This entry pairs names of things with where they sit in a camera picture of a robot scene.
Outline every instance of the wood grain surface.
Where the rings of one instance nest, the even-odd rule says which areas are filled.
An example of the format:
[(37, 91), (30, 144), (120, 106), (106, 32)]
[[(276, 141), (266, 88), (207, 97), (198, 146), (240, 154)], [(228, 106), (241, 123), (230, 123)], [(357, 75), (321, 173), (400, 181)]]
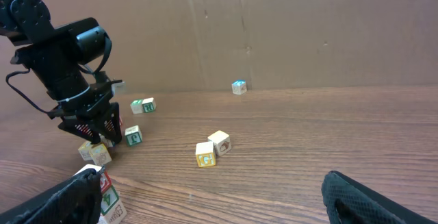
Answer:
[[(130, 102), (146, 97), (157, 110), (133, 115)], [(438, 86), (114, 99), (124, 128), (139, 125), (144, 138), (109, 151), (124, 223), (327, 223), (320, 189), (330, 170), (438, 221)], [(58, 130), (59, 121), (28, 105), (18, 110), (0, 117), (0, 212), (86, 164), (82, 140)], [(233, 149), (200, 169), (196, 143), (218, 129)]]

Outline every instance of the cardboard backdrop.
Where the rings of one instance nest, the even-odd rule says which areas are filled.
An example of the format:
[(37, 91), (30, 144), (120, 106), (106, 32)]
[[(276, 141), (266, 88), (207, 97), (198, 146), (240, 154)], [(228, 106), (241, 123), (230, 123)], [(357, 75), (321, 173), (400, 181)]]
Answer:
[[(438, 0), (43, 1), (56, 26), (98, 20), (113, 41), (105, 70), (128, 92), (438, 83)], [(20, 67), (0, 47), (5, 76)]]

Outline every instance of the black fabric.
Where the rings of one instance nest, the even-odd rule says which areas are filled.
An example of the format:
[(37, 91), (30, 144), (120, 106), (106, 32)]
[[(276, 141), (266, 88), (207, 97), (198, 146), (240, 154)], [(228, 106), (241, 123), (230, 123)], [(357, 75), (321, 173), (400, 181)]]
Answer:
[(337, 171), (326, 175), (321, 190), (332, 224), (436, 224)]
[(95, 224), (99, 221), (101, 173), (87, 169), (0, 215), (10, 224)]

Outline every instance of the toy block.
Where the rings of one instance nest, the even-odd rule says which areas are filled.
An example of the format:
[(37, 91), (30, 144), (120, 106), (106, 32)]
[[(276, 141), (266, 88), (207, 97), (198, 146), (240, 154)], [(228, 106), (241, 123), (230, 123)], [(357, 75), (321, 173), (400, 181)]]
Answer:
[(230, 135), (224, 133), (223, 131), (217, 131), (208, 137), (208, 141), (214, 143), (214, 149), (216, 154), (221, 156), (231, 149)]
[(199, 167), (216, 165), (216, 156), (214, 154), (214, 144), (212, 141), (198, 143), (196, 145), (195, 155)]
[(142, 99), (135, 100), (131, 103), (131, 109), (134, 114), (143, 113)]
[(157, 104), (153, 97), (143, 100), (142, 105), (144, 112), (152, 112), (157, 108)]
[(110, 139), (104, 137), (103, 135), (101, 135), (101, 142), (102, 142), (107, 148), (111, 148), (111, 147), (114, 147), (114, 145), (116, 145), (116, 143), (114, 143), (114, 142), (111, 141)]
[(246, 82), (244, 80), (237, 80), (233, 84), (233, 94), (241, 95), (246, 92)]
[(99, 217), (98, 224), (119, 224), (126, 216), (126, 209), (121, 200), (118, 200), (114, 206), (109, 209), (107, 214)]
[(103, 143), (93, 146), (90, 150), (90, 155), (97, 166), (103, 166), (112, 161), (110, 153), (108, 153), (108, 150)]
[(113, 96), (126, 93), (126, 82), (112, 84), (111, 91)]
[(90, 149), (92, 148), (92, 144), (90, 141), (85, 141), (83, 144), (78, 148), (79, 153), (82, 156), (83, 160), (92, 160), (90, 155)]
[(107, 174), (107, 171), (101, 174), (101, 191), (106, 192), (112, 186), (112, 182), (110, 177)]
[(102, 193), (101, 214), (105, 216), (111, 208), (116, 205), (119, 200), (118, 194), (114, 186), (110, 186), (108, 190)]
[[(96, 171), (100, 171), (102, 167), (93, 164), (87, 164), (81, 170), (75, 173), (75, 175), (86, 169), (94, 169)], [(119, 224), (126, 216), (127, 211), (122, 201), (120, 200), (119, 194), (112, 186), (112, 182), (107, 174), (107, 171), (101, 174), (101, 190), (103, 194), (101, 202), (101, 215), (99, 217), (98, 223)]]
[(136, 145), (136, 144), (143, 142), (142, 132), (140, 131), (140, 128), (138, 127), (138, 125), (127, 128), (125, 130), (125, 137), (126, 137), (126, 141), (128, 143), (128, 146), (133, 146), (133, 145)]

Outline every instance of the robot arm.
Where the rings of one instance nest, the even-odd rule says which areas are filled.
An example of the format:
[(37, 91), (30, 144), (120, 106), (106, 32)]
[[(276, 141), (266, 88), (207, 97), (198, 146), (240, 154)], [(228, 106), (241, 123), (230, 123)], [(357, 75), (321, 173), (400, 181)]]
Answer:
[[(9, 84), (9, 78), (27, 72), (15, 72), (6, 82), (30, 104), (51, 119), (60, 117), (60, 129), (80, 136), (93, 144), (100, 134), (119, 143), (118, 104), (113, 97), (111, 81), (101, 71), (110, 56), (112, 43), (105, 30), (94, 18), (86, 18), (59, 28), (50, 23), (50, 13), (41, 0), (0, 0), (0, 35), (7, 36), (16, 50), (11, 64), (22, 64), (32, 70), (44, 84), (47, 94), (57, 105), (46, 112), (30, 101), (21, 91)], [(103, 59), (95, 71), (82, 68), (97, 57)], [(83, 75), (92, 74), (95, 84)]]

